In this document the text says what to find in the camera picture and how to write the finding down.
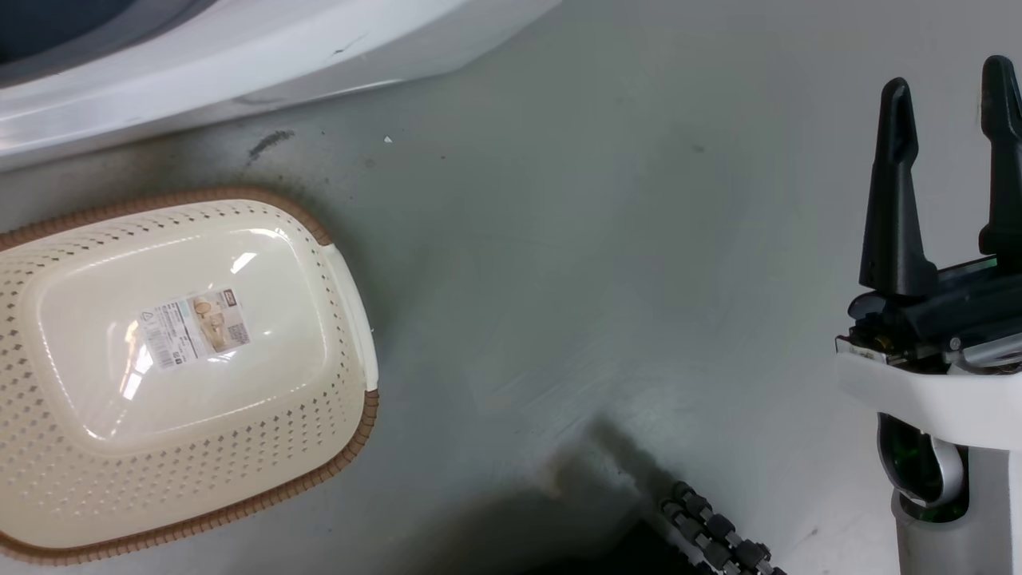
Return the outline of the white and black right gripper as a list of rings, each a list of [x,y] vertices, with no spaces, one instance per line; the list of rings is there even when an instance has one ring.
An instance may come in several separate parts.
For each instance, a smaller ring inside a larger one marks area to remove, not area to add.
[[[1021,99],[1006,56],[983,63],[980,123],[992,156],[979,248],[1019,259]],[[910,87],[894,77],[881,91],[860,262],[873,291],[848,307],[853,325],[835,348],[841,387],[878,412],[899,502],[945,523],[966,513],[969,456],[1020,448],[1020,265],[986,257],[937,271],[917,218],[917,152]]]

